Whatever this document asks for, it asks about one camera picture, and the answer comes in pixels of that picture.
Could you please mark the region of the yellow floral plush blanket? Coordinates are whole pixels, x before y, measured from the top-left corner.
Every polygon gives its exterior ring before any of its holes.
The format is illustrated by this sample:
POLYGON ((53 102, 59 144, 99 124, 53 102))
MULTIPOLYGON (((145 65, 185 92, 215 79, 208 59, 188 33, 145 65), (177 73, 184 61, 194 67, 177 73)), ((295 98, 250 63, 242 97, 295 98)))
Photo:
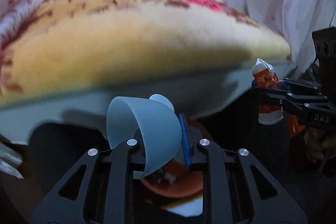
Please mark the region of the yellow floral plush blanket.
POLYGON ((48 0, 1 47, 1 105, 290 56, 225 0, 48 0))

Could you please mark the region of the orange white snack wrapper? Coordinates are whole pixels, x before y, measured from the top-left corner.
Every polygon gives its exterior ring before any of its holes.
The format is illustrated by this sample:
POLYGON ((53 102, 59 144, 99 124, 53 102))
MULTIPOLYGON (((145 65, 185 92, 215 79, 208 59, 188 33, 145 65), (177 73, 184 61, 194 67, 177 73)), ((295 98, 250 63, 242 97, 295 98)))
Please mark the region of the orange white snack wrapper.
POLYGON ((268 95, 280 88, 280 81, 272 65, 258 58, 252 66, 254 81, 252 86, 257 88, 257 95, 261 99, 259 103, 259 123, 262 125, 274 125, 283 119, 282 107, 279 104, 266 104, 268 95))

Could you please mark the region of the white bed frame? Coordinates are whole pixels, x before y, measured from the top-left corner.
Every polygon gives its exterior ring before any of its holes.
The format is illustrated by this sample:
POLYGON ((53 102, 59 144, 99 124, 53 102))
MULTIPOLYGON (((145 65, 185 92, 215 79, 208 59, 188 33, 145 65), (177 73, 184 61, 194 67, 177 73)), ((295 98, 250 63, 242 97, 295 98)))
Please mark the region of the white bed frame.
POLYGON ((167 98, 175 113, 195 119, 217 113, 251 88, 252 66, 225 67, 117 87, 56 94, 1 107, 1 137, 9 143, 27 145, 34 128, 48 121, 96 128, 105 136, 112 120, 130 120, 134 108, 154 108, 163 118, 167 109, 149 98, 167 98))

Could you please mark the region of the light blue bent plastic bowl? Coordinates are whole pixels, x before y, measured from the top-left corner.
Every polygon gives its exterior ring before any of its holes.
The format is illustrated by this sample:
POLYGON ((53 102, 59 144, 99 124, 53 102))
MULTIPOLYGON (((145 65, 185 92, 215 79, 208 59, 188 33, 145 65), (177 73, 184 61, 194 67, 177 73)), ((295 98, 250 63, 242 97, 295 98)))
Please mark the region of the light blue bent plastic bowl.
POLYGON ((131 139, 140 130, 145 150, 145 169, 135 171, 141 179, 170 160, 183 164, 182 128, 172 103, 162 95, 148 99, 117 96, 106 115, 106 132, 112 149, 131 139))

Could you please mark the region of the yellow white mat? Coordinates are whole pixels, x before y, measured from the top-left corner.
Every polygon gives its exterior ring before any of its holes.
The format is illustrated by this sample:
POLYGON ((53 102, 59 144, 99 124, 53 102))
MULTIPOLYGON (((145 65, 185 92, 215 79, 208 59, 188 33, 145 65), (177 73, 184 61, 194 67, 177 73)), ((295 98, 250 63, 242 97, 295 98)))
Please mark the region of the yellow white mat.
POLYGON ((145 200, 146 203, 169 213, 182 217, 197 217, 203 213, 203 195, 197 193, 185 198, 171 198, 152 195, 145 200))

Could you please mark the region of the orange plastic trash bin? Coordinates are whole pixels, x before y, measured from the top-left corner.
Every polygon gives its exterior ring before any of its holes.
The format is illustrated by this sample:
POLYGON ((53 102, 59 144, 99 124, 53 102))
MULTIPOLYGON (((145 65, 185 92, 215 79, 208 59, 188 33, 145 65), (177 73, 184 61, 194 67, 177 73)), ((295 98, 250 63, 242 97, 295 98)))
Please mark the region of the orange plastic trash bin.
POLYGON ((141 182, 155 194, 167 198, 187 198, 203 190, 202 172, 190 171, 174 159, 141 182))

